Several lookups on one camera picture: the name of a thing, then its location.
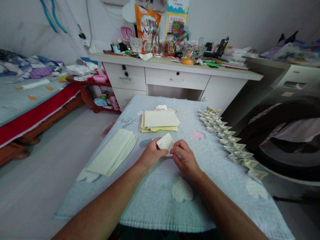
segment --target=drawer handle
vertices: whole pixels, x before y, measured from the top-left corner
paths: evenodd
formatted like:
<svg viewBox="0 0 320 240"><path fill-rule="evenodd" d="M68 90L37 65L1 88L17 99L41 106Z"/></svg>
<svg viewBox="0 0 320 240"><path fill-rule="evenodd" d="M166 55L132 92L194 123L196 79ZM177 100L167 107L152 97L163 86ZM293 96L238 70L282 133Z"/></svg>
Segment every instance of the drawer handle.
<svg viewBox="0 0 320 240"><path fill-rule="evenodd" d="M128 80L128 81L132 81L133 78L130 78L130 77L119 77L120 79L123 79L123 80Z"/></svg>
<svg viewBox="0 0 320 240"><path fill-rule="evenodd" d="M171 81L175 81L175 82L183 82L183 79L172 79L170 78Z"/></svg>

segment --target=bedding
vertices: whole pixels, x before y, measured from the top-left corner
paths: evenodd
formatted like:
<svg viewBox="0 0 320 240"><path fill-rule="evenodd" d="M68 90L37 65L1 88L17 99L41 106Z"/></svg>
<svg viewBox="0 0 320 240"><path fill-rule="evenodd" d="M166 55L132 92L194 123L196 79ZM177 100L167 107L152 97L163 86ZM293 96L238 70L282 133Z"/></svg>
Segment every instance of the bedding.
<svg viewBox="0 0 320 240"><path fill-rule="evenodd" d="M62 61L52 61L40 55L24 57L20 54L0 49L0 77L15 75L6 83L22 82L25 79L39 79L51 75Z"/></svg>
<svg viewBox="0 0 320 240"><path fill-rule="evenodd" d="M78 84L60 82L59 77L48 77L48 84L21 90L19 83L5 84L8 78L0 78L0 148L37 127L80 91Z"/></svg>
<svg viewBox="0 0 320 240"><path fill-rule="evenodd" d="M0 127L39 106L69 84L60 82L60 77L47 77L46 79L50 80L48 84L22 89L22 83L6 84L14 78L15 76L0 77ZM23 84L38 81L28 79Z"/></svg>
<svg viewBox="0 0 320 240"><path fill-rule="evenodd" d="M217 134L206 131L206 126L199 120L198 109L206 109L207 104L164 97L136 95L132 98L87 165L79 173L57 209L54 219L70 220L129 169L152 139L166 135L166 132L141 133L139 131L141 118L139 112L153 110L156 106L163 104L176 110L176 116L181 122L178 131L171 132L170 135L174 141L186 140L199 166L210 179L253 220L269 239L294 239L263 184L250 178L247 175L248 169L228 159L228 153L223 150ZM131 154L111 177L86 171L86 167L118 129L126 129L138 134L137 144ZM184 178L170 157L161 158L143 179L119 223L130 227L180 232L203 232L216 227L199 193Z"/></svg>

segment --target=table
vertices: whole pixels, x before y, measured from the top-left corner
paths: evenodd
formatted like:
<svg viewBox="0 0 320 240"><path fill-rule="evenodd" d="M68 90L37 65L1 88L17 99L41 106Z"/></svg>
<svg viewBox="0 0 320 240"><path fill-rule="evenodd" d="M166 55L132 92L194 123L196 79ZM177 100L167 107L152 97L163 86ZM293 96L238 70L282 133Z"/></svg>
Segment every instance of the table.
<svg viewBox="0 0 320 240"><path fill-rule="evenodd" d="M66 80L67 80L67 82L74 82L79 85L80 93L81 93L83 101L90 107L91 110L93 110L94 113L99 113L100 111L120 113L120 111L115 111L114 109L108 109L108 108L97 106L93 101L92 93L90 92L90 90L88 88L86 88L86 86L88 86L88 85L111 87L111 83L109 80L105 83L100 83L100 82L96 82L96 81L76 81L76 80L74 80L74 76L68 76L66 78Z"/></svg>
<svg viewBox="0 0 320 240"><path fill-rule="evenodd" d="M95 158L114 133L126 129L138 134L138 141L130 155L111 175L106 177L85 170L80 172L75 183L60 204L54 219L69 220L86 204L109 187L140 157L146 145L167 132L141 133L140 110L153 110L166 104L176 110L181 122L177 132L170 132L177 141L184 139L192 149L197 162L208 177L234 201L270 239L294 239L280 211L260 181L247 175L247 169L227 158L216 133L206 131L200 121L198 109L207 104L199 101L152 96L135 96L106 135L88 164ZM178 202L172 196L173 186L183 178L172 158L161 158L142 180L120 223L146 229L180 232L202 232L215 228L200 194L193 189L192 200Z"/></svg>

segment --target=drawer knob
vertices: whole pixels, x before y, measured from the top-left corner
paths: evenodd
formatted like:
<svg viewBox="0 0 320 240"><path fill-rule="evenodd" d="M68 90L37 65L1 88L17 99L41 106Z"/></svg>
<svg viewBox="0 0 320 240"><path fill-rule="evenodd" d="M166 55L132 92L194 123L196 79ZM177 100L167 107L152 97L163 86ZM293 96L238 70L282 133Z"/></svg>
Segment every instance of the drawer knob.
<svg viewBox="0 0 320 240"><path fill-rule="evenodd" d="M175 81L175 82L183 82L183 79L173 79L173 78L170 78L171 81Z"/></svg>

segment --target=wooden shelf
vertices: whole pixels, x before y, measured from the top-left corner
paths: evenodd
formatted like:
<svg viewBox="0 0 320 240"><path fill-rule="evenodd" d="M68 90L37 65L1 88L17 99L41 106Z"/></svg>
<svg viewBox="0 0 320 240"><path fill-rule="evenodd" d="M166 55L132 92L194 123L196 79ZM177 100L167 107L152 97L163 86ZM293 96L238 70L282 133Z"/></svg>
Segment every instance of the wooden shelf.
<svg viewBox="0 0 320 240"><path fill-rule="evenodd" d="M67 80L67 82L79 84L82 99L84 100L84 102L90 107L90 109L94 113L99 113L100 111L121 113L121 111L116 111L114 109L108 109L108 108L103 108L103 107L97 106L94 103L93 96L92 96L92 93L90 92L89 88L86 88L87 85L112 87L109 80L105 83L100 83L100 82L95 82L95 81L76 81L76 80L74 80L74 76L66 77L66 80Z"/></svg>
<svg viewBox="0 0 320 240"><path fill-rule="evenodd" d="M112 87L109 80L107 80L107 82L105 82L105 83L100 83L100 82L96 82L96 81L76 81L76 80L74 80L74 76L69 76L66 78L66 80L67 80L67 82L75 82L75 83L83 84L83 85Z"/></svg>

